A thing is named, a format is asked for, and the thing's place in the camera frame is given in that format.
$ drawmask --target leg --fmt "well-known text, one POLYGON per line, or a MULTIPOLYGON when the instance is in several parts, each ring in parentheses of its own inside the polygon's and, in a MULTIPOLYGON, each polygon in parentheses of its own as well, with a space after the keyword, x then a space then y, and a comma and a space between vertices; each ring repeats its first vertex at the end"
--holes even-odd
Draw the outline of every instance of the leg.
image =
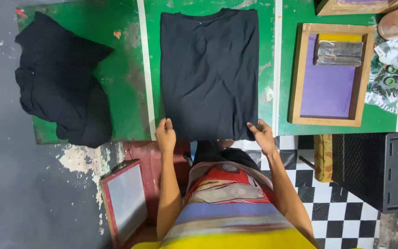
POLYGON ((228 161, 240 163, 244 166, 260 171, 259 166, 257 166, 253 159, 251 159, 251 157, 241 149, 228 148, 222 151, 221 155, 228 161))
POLYGON ((221 151, 217 143, 213 143, 211 141, 198 141, 193 166, 201 162, 221 161, 226 161, 226 159, 221 156, 221 151))

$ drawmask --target wooden frame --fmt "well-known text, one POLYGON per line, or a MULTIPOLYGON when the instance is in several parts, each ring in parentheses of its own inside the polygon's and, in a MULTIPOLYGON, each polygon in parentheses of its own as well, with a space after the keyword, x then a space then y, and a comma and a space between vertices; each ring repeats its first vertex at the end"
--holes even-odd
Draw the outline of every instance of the wooden frame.
POLYGON ((341 2, 339 0, 322 0, 316 7, 317 15, 352 15, 389 13, 398 8, 398 0, 371 2, 341 2))
POLYGON ((365 104, 366 87, 369 79, 371 59, 374 47, 374 26, 341 25, 341 24, 303 24, 299 26, 296 44, 296 59, 293 72, 289 122, 305 125, 337 125, 360 126, 362 123, 363 106, 365 104), (303 94, 308 39, 310 35, 319 33, 362 35, 362 65, 356 67, 351 92, 349 113, 346 119, 301 117, 300 109, 303 94))

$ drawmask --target person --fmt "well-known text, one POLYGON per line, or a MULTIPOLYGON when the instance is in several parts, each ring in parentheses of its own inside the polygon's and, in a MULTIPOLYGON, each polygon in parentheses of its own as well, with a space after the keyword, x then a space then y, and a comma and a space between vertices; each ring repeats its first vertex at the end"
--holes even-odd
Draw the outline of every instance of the person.
POLYGON ((159 242, 140 243, 134 249, 318 248, 271 127, 262 119, 257 127, 247 127, 268 159, 271 179, 244 151, 198 141, 183 203, 173 165, 176 134, 170 119, 161 120, 156 130, 162 162, 159 242))

